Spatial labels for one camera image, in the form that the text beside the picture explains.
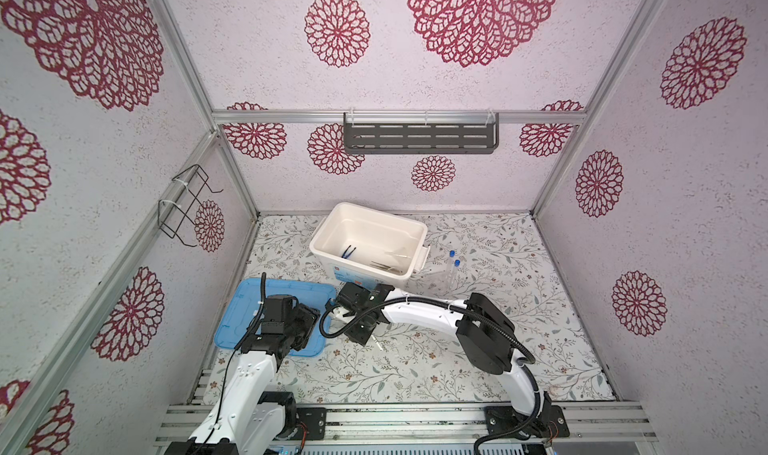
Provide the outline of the metal tweezers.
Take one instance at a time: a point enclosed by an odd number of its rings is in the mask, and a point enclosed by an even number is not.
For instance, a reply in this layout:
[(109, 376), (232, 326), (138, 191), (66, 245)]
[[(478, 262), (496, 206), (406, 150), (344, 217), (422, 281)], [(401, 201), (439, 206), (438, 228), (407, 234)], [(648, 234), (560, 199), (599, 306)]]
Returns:
[(399, 267), (396, 267), (396, 266), (390, 266), (390, 265), (386, 265), (386, 264), (382, 264), (382, 263), (374, 262), (374, 261), (370, 262), (370, 266), (375, 268), (375, 269), (377, 269), (377, 270), (380, 270), (380, 271), (383, 271), (383, 272), (387, 272), (387, 273), (391, 273), (391, 274), (394, 274), (394, 275), (402, 275), (403, 274), (403, 271)]

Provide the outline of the white glass stirring rod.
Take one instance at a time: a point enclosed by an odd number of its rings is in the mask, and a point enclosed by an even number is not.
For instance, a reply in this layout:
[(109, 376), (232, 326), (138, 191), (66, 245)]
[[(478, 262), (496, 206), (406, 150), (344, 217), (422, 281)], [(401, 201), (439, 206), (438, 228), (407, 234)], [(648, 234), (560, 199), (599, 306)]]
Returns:
[(371, 335), (371, 340), (375, 343), (375, 345), (381, 350), (382, 352), (386, 352), (385, 347), (381, 344), (381, 342), (378, 340), (378, 338), (375, 335)]

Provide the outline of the blue pen dropper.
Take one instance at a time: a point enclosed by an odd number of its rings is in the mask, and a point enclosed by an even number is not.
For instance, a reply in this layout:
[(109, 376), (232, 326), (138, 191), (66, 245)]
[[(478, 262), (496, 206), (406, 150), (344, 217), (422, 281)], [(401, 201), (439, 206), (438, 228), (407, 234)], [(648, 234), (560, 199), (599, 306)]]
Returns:
[(345, 250), (343, 251), (341, 258), (342, 259), (349, 259), (354, 252), (357, 250), (356, 246), (348, 245)]

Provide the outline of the white plastic storage bin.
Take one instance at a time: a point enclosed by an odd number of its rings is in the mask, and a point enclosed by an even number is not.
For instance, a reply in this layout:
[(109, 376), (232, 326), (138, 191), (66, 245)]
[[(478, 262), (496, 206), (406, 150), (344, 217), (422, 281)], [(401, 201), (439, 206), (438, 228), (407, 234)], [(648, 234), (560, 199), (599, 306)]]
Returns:
[[(430, 254), (426, 224), (399, 215), (341, 202), (315, 229), (309, 249), (327, 275), (367, 289), (390, 284), (404, 289), (422, 271)], [(341, 255), (348, 245), (357, 250), (349, 259)], [(370, 262), (399, 267), (402, 275), (377, 270)]]

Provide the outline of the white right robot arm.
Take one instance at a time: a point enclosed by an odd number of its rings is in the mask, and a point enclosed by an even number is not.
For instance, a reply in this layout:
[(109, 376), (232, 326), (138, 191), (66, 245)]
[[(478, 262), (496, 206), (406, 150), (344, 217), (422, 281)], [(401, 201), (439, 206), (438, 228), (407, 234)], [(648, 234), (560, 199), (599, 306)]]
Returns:
[(530, 370), (536, 358), (517, 338), (511, 320), (485, 295), (443, 300), (389, 284), (368, 290), (347, 282), (326, 303), (317, 327), (326, 339), (345, 336), (364, 346), (380, 324), (413, 325), (453, 336), (476, 369), (497, 378), (517, 413), (537, 417), (542, 412), (544, 394)]

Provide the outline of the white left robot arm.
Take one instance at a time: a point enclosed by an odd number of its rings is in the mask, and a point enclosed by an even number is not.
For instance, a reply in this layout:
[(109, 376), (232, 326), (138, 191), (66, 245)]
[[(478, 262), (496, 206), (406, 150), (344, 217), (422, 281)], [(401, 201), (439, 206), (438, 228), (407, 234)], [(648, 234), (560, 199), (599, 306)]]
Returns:
[(166, 452), (262, 454), (289, 435), (295, 427), (287, 416), (291, 401), (267, 388), (287, 355), (306, 347), (319, 318), (294, 296), (264, 298), (235, 346), (235, 371), (225, 376), (219, 401), (187, 440), (170, 443)]

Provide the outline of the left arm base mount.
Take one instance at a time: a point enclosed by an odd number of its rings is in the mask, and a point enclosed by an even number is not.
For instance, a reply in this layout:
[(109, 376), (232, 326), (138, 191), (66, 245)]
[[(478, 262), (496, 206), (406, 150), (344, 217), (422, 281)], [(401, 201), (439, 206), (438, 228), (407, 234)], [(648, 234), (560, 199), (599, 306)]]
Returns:
[(324, 440), (327, 415), (325, 407), (286, 406), (284, 425), (275, 441)]

